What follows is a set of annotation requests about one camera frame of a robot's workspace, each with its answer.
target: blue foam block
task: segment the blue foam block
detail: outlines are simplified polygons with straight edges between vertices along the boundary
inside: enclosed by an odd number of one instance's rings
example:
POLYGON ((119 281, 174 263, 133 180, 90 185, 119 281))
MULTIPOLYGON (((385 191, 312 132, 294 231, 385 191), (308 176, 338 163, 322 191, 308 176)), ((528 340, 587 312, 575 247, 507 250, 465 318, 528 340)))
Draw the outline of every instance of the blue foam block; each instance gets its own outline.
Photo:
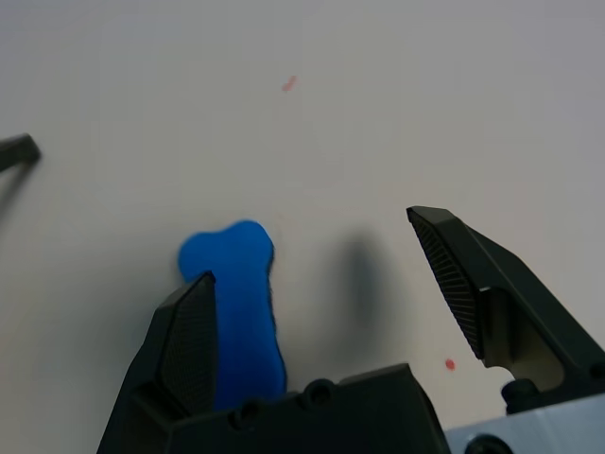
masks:
POLYGON ((273 243, 251 220, 193 235, 181 246, 179 268, 186 282, 205 271, 216 278, 215 410, 236 408, 253 398, 270 401, 285 392, 268 280, 272 260, 273 243))

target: white table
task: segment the white table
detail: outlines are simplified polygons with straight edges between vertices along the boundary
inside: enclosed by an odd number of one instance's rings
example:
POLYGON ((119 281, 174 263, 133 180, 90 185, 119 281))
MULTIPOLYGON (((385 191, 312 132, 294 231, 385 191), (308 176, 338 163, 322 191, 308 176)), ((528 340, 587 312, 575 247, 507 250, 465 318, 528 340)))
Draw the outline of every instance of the white table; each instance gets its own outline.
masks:
POLYGON ((12 197, 0 176, 3 451, 95 452, 180 244, 241 218, 275 243, 293 389, 409 361, 446 428, 503 414, 510 375, 475 360, 412 204, 520 254, 605 343, 602 2, 23 3, 0 6, 0 137, 44 157, 12 197))

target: white surface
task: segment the white surface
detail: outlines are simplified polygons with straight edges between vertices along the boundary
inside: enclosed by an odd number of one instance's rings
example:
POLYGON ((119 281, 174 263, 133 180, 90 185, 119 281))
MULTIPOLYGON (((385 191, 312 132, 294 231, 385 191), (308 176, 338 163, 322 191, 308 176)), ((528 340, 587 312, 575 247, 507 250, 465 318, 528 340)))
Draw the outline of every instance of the white surface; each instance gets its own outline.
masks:
POLYGON ((503 413, 508 373, 474 359, 411 204, 519 253, 605 343, 604 5, 4 0, 0 137, 44 159, 0 205, 2 450, 95 452, 181 242, 240 218, 276 246, 293 388, 409 361, 445 427, 503 413), (360 232, 388 291, 376 342, 335 358, 360 232))

